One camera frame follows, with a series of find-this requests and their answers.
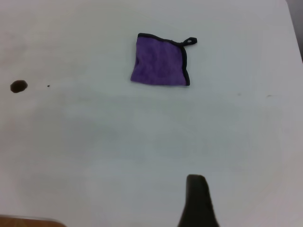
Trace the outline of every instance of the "small dark speck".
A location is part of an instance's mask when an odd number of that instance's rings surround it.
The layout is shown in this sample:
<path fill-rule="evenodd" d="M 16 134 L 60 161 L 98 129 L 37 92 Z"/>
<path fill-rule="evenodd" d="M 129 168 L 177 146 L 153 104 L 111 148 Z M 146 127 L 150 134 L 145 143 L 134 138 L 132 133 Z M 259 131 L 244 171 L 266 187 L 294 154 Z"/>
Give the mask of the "small dark speck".
<path fill-rule="evenodd" d="M 25 80 L 16 80 L 10 85 L 10 90 L 14 93 L 19 93 L 27 88 L 28 84 Z"/>

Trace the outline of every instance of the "dark stain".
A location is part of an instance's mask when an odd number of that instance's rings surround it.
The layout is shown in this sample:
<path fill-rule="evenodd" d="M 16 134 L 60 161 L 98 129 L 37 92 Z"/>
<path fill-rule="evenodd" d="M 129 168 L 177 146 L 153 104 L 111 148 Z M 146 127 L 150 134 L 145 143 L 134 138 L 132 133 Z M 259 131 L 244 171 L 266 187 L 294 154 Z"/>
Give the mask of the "dark stain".
<path fill-rule="evenodd" d="M 10 85 L 10 90 L 14 93 L 19 93 L 24 91 L 27 88 L 27 83 L 25 80 L 16 80 L 14 83 Z"/>

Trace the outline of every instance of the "purple cloth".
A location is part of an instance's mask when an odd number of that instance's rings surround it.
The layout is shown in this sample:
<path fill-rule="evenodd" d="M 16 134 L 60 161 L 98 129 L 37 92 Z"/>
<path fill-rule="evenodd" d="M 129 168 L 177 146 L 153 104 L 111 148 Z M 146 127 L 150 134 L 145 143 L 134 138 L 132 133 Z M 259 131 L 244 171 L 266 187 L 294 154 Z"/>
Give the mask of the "purple cloth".
<path fill-rule="evenodd" d="M 189 85 L 184 46 L 195 43 L 195 38 L 176 43 L 150 34 L 139 34 L 131 81 L 149 85 Z"/>

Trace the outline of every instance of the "black object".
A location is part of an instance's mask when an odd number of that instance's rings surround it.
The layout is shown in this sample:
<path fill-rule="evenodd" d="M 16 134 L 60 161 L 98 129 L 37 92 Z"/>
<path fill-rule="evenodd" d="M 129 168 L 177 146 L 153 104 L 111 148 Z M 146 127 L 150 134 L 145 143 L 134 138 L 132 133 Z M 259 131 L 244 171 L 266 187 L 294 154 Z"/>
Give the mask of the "black object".
<path fill-rule="evenodd" d="M 188 175 L 186 203 L 178 227 L 219 227 L 208 184 L 201 175 Z"/>
<path fill-rule="evenodd" d="M 10 90 L 14 93 L 19 93 L 24 91 L 27 88 L 27 83 L 25 80 L 16 80 L 14 83 L 10 85 Z"/>

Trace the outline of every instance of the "white table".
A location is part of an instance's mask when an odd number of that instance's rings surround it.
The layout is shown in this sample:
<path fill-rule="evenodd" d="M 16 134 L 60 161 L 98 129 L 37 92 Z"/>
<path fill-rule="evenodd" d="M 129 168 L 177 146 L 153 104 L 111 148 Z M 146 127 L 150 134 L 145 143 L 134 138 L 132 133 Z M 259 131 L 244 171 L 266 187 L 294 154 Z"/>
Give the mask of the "white table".
<path fill-rule="evenodd" d="M 303 65 L 284 0 L 3 0 L 0 29 L 1 214 L 175 227 L 201 174 L 221 226 L 302 226 Z M 198 38 L 190 87 L 130 82 L 140 32 Z"/>

